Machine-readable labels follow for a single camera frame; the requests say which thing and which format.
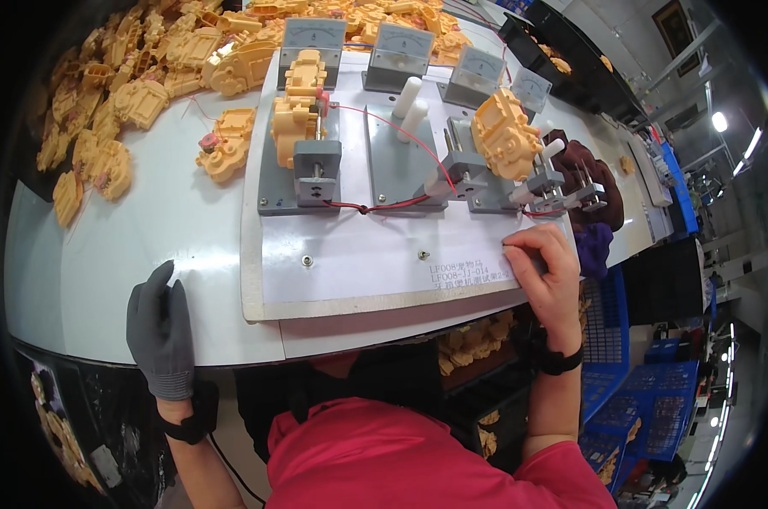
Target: pink shirt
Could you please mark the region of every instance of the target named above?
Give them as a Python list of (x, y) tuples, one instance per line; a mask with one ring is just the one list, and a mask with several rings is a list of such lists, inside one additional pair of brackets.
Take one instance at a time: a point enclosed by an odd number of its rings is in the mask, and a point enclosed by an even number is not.
[(534, 454), (511, 476), (442, 422), (358, 397), (314, 406), (303, 424), (278, 415), (268, 450), (268, 509), (616, 507), (573, 442)]

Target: white workbench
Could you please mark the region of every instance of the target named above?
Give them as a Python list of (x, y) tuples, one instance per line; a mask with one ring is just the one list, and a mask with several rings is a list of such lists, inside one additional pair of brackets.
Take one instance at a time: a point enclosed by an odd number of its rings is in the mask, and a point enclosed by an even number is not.
[[(491, 30), (466, 21), (472, 43), (497, 56), (502, 44)], [(518, 62), (506, 52), (511, 75)], [(196, 96), (208, 117), (233, 107), (256, 107), (259, 92), (224, 100)], [(625, 225), (611, 244), (609, 265), (652, 245), (636, 178), (625, 177), (618, 158), (629, 148), (623, 129), (550, 98), (534, 120), (547, 119), (608, 163), (625, 202)], [(167, 259), (176, 260), (187, 289), (200, 366), (280, 361), (394, 341), (449, 327), (525, 301), (522, 290), (400, 310), (339, 317), (292, 319), (254, 325), (240, 306), (240, 211), (244, 174), (224, 185), (194, 164), (197, 141), (212, 122), (185, 98), (175, 99), (148, 132), (119, 136), (133, 154), (131, 188), (110, 203), (86, 193), (71, 229), (56, 223), (51, 204), (21, 183), (13, 198), (5, 249), (8, 330), (19, 340), (75, 358), (132, 364), (126, 346), (126, 301)]]

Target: hand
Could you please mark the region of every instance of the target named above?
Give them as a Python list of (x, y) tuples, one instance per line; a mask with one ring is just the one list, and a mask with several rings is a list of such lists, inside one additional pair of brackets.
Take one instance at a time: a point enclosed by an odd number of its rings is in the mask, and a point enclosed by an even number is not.
[[(539, 250), (547, 274), (539, 275), (528, 250)], [(517, 231), (503, 239), (503, 252), (531, 309), (547, 329), (548, 348), (565, 356), (577, 352), (582, 346), (579, 263), (562, 231), (552, 223)]]
[(149, 392), (167, 402), (192, 397), (194, 348), (186, 291), (166, 283), (175, 262), (166, 261), (132, 289), (126, 308), (126, 344), (144, 373)]

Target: gray work glove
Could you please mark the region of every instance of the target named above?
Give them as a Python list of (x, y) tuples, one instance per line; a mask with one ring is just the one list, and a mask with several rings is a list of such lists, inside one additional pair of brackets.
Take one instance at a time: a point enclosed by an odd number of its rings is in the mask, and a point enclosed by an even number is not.
[(180, 280), (166, 283), (175, 261), (157, 267), (132, 289), (126, 308), (126, 344), (149, 383), (149, 392), (165, 401), (192, 397), (194, 348), (186, 291)]

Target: white test board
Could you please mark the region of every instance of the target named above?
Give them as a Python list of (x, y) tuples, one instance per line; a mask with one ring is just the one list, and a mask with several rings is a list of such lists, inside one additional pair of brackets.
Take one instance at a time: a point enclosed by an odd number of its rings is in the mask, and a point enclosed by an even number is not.
[[(270, 69), (275, 69), (277, 58), (278, 52)], [(362, 89), (361, 72), (368, 60), (369, 54), (344, 52), (331, 100), (360, 109), (368, 103), (394, 104), (390, 94)], [(443, 138), (447, 118), (474, 113), (441, 101), (432, 81), (447, 81), (449, 75), (449, 69), (432, 67), (418, 96), (430, 105), (440, 159), (447, 154)], [(246, 167), (240, 231), (240, 286), (246, 320), (392, 310), (518, 288), (501, 240), (536, 224), (521, 215), (471, 214), (465, 202), (450, 202), (442, 213), (424, 216), (361, 215), (347, 209), (332, 218), (260, 218), (256, 182), (262, 137), (267, 132), (261, 126), (269, 121), (276, 95), (276, 83), (267, 79)], [(341, 199), (373, 206), (363, 114), (348, 110), (329, 114), (341, 115)], [(556, 222), (565, 229), (565, 221), (559, 218)], [(570, 224), (566, 234), (572, 238)], [(419, 259), (420, 251), (429, 252), (430, 257)], [(311, 266), (302, 264), (305, 256), (312, 258)]]

